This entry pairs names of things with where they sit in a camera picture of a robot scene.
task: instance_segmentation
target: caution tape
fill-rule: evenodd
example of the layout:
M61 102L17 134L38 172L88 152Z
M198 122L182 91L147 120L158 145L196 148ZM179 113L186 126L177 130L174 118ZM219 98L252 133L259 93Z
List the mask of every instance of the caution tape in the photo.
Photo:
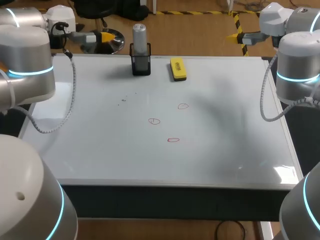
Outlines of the caution tape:
M235 12L235 11L232 11L232 12L229 13L229 15L233 16L233 20L234 20L234 23L235 23L236 30L237 30L238 34L242 35L243 30L242 30L242 27L240 25L239 13ZM243 56L248 57L249 53L248 53L247 45L241 44L241 49L242 49Z
M238 14L255 14L258 17L260 16L260 12L257 11L232 11L232 12L228 12L228 11L157 11L156 14L157 15L207 15L207 14L211 14L211 15L215 15L215 14L228 14L230 15L230 13L238 13Z

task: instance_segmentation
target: black cable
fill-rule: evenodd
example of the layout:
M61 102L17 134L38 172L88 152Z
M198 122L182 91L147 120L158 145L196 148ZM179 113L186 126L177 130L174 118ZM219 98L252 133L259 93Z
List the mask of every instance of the black cable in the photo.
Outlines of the black cable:
M270 4L269 1L260 0L260 1L253 1L249 3L243 3L240 1L234 1L235 4L244 6L245 10L252 11L252 12L260 12L262 11L267 5Z
M295 4L292 2L292 0L289 0L289 1L290 1L290 3L292 4L292 6L294 6L294 7L298 8L298 6L297 6L297 5L295 5Z
M215 228L215 231L214 231L214 240L218 240L218 230L219 230L219 227L223 224L223 223L226 223L226 222L233 222L233 223L236 223L239 225L239 227L241 228L242 230L242 240L245 240L246 239L246 229L245 227L239 222L239 221L221 221L219 222L219 224L216 226Z
M54 37L54 34L53 34L54 28L59 30L59 31L63 31L63 35L62 36L63 36L64 42L62 44L62 51L66 51L66 44L67 44L67 40L68 39L67 39L67 33L65 31L65 28L67 28L67 27L69 27L68 23L63 22L63 21L58 21L58 22L56 22L55 24L52 25L51 31L50 31L50 35L52 37Z

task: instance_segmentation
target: yellow object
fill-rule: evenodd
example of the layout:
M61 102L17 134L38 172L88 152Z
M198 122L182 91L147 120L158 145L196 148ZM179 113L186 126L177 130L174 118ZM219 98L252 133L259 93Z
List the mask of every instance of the yellow object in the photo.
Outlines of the yellow object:
M116 38L116 36L109 33L109 32L104 32L104 31L101 32L101 42L102 43L109 42L115 38Z
M170 65L174 81L184 81L187 79L187 71L181 57L170 58Z
M238 35L239 35L238 33L229 35L229 36L226 37L226 40L227 40L229 43L238 44Z
M8 71L8 68L6 68L6 66L2 62L0 62L0 69L4 72Z

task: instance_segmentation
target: chair base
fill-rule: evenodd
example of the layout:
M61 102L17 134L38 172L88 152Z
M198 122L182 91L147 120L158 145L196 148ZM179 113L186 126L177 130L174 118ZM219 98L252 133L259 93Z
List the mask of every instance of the chair base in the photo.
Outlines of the chair base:
M93 43L81 45L81 50L85 54L115 54L125 46L125 37L115 29L107 28L104 32L115 35L115 39L104 43Z

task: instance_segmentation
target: small dot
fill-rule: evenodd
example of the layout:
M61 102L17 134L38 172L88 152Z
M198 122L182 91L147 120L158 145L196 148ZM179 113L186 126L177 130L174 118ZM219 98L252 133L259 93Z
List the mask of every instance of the small dot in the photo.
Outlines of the small dot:
M18 200L20 200L20 201L25 200L25 195L24 195L22 192L17 191L17 192L15 193L15 195L16 195L16 198L17 198Z

